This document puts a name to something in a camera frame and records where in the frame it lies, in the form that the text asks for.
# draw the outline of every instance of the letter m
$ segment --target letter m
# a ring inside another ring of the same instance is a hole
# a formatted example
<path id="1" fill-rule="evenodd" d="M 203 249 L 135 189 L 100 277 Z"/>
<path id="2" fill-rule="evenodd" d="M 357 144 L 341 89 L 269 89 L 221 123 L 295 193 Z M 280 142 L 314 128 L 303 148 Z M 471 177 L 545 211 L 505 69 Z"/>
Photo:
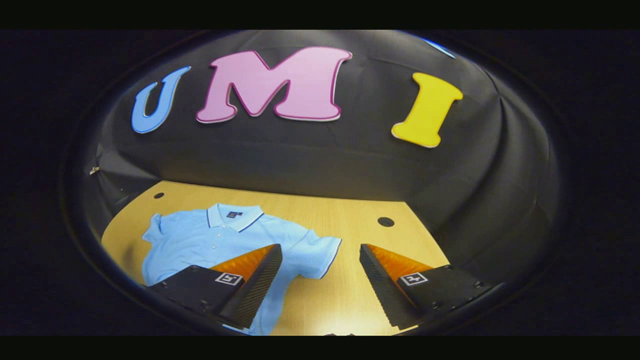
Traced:
<path id="1" fill-rule="evenodd" d="M 332 47 L 307 47 L 297 51 L 275 68 L 269 69 L 255 51 L 236 53 L 211 63 L 216 68 L 199 122 L 232 119 L 237 108 L 229 104 L 233 87 L 245 110 L 259 116 L 275 94 L 289 85 L 282 102 L 274 107 L 283 118 L 306 121 L 331 121 L 340 117 L 333 103 L 335 80 L 343 61 L 351 53 Z"/>

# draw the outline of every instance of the table surface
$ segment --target table surface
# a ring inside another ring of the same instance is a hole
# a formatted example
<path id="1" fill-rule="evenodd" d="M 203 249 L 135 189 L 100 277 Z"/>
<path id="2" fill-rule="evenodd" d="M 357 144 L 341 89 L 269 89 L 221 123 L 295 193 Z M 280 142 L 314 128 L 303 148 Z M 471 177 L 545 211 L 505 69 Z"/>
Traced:
<path id="1" fill-rule="evenodd" d="M 164 193 L 158 199 L 157 193 Z M 360 245 L 370 243 L 432 267 L 448 264 L 429 231 L 405 202 L 283 195 L 161 181 L 129 203 L 102 237 L 104 250 L 122 270 L 143 284 L 142 262 L 151 244 L 142 240 L 155 213 L 207 209 L 215 203 L 259 205 L 284 220 L 336 236 L 342 245 L 320 280 L 297 277 L 272 335 L 393 335 L 392 327 L 360 264 Z M 380 217 L 395 224 L 384 227 Z"/>

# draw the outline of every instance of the blue letter u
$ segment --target blue letter u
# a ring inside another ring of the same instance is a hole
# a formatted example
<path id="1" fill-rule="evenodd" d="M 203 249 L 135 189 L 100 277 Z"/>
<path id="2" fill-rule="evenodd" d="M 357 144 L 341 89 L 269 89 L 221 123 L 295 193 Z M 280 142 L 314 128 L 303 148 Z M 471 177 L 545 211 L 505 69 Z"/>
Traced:
<path id="1" fill-rule="evenodd" d="M 169 111 L 171 111 L 173 94 L 175 93 L 175 88 L 178 85 L 178 80 L 180 80 L 180 77 L 189 70 L 191 70 L 190 66 L 183 67 L 162 79 L 164 86 L 160 93 L 158 106 L 154 113 L 149 116 L 145 115 L 147 99 L 149 98 L 149 93 L 156 87 L 157 83 L 153 83 L 140 90 L 136 95 L 136 104 L 133 106 L 133 113 L 131 113 L 131 127 L 133 127 L 135 132 L 141 134 L 149 133 L 162 125 L 167 115 L 169 115 Z"/>

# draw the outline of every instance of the fisheye lens view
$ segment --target fisheye lens view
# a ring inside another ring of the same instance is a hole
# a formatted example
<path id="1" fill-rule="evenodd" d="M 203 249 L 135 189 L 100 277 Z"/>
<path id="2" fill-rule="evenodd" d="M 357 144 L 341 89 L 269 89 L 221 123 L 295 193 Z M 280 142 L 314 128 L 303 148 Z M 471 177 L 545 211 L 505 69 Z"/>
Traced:
<path id="1" fill-rule="evenodd" d="M 553 246 L 555 116 L 499 64 L 407 32 L 204 33 L 95 101 L 64 196 L 78 246 L 186 327 L 422 334 Z"/>

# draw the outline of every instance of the light blue polo shirt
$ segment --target light blue polo shirt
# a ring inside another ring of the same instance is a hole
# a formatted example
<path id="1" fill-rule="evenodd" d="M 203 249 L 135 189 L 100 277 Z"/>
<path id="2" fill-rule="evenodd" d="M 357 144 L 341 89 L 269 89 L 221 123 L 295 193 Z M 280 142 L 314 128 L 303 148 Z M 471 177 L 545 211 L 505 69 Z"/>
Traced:
<path id="1" fill-rule="evenodd" d="M 333 263 L 341 239 L 318 237 L 315 231 L 265 214 L 260 206 L 215 204 L 209 209 L 155 214 L 142 236 L 152 244 L 142 264 L 147 286 L 191 265 L 210 268 L 275 243 L 282 264 L 249 329 L 250 335 L 273 331 L 284 306 L 289 283 L 298 275 L 321 279 Z"/>

